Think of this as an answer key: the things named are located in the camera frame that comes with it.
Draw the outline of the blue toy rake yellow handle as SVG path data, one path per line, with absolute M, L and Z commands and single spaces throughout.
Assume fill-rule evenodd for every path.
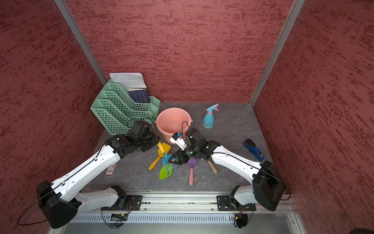
M 162 163 L 163 163 L 163 165 L 169 164 L 168 161 L 167 161 L 167 155 L 169 155 L 169 154 L 166 154 L 166 153 L 164 152 L 164 157 L 162 158 Z

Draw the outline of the purple toy shovel pink handle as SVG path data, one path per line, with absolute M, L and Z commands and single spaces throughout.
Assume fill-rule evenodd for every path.
M 187 162 L 187 165 L 190 167 L 190 178 L 189 178 L 189 186 L 194 185 L 194 174 L 193 169 L 197 166 L 198 160 L 195 158 L 190 158 Z

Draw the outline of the yellow toy shovel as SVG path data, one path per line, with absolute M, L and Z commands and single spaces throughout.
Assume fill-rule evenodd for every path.
M 147 168 L 147 170 L 150 172 L 153 170 L 153 168 L 156 166 L 158 161 L 164 157 L 164 152 L 167 154 L 171 150 L 171 146 L 166 143 L 159 142 L 157 144 L 158 146 L 158 157 L 153 161 L 153 163 Z

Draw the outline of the green toy trowel yellow handle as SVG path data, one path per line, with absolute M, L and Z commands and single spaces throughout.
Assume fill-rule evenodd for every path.
M 173 166 L 170 165 L 170 164 L 166 164 L 166 165 L 162 166 L 162 168 L 159 172 L 159 179 L 164 180 L 164 179 L 168 178 L 169 176 L 171 176 L 172 173 L 173 173 Z

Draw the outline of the red toy shovel wooden handle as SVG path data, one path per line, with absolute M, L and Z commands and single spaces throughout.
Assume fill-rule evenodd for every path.
M 218 171 L 217 171 L 217 169 L 214 167 L 213 163 L 212 163 L 211 161 L 209 161 L 209 160 L 208 160 L 207 162 L 208 162 L 209 166 L 211 167 L 213 173 L 214 173 L 214 174 L 217 174 Z

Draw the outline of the teal pink spray bottle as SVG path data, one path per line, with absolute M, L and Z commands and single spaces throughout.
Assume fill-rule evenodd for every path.
M 218 111 L 218 106 L 219 104 L 215 104 L 215 105 L 210 106 L 208 109 L 206 109 L 207 113 L 205 114 L 204 119 L 203 119 L 203 126 L 206 129 L 210 129 L 214 126 L 213 111 L 214 110 Z

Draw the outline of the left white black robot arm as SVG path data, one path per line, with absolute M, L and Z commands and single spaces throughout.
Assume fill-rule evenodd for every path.
M 146 152 L 160 141 L 146 121 L 136 121 L 127 134 L 107 139 L 100 149 L 77 168 L 53 182 L 37 186 L 38 205 L 53 229 L 69 223 L 75 216 L 98 208 L 125 210 L 130 207 L 127 193 L 118 185 L 105 190 L 82 193 L 81 190 L 125 156 Z

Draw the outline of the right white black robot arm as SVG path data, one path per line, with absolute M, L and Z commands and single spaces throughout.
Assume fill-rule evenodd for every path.
M 195 128 L 187 132 L 187 139 L 190 144 L 185 143 L 180 133 L 170 137 L 170 142 L 180 149 L 165 158 L 168 163 L 183 165 L 190 159 L 208 160 L 232 170 L 250 183 L 236 186 L 228 196 L 217 197 L 220 211 L 254 211 L 256 204 L 271 212 L 276 210 L 287 186 L 271 162 L 243 158 L 216 141 L 207 141 Z

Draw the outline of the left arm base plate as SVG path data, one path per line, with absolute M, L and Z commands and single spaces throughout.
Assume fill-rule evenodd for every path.
M 102 211 L 139 211 L 142 203 L 141 195 L 127 195 L 126 198 L 120 197 L 112 207 L 102 207 Z

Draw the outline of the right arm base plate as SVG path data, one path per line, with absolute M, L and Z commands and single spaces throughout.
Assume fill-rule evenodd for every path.
M 241 205 L 232 196 L 217 196 L 217 208 L 218 211 L 230 211 L 230 212 L 241 212 L 241 211 L 256 211 L 254 203 Z

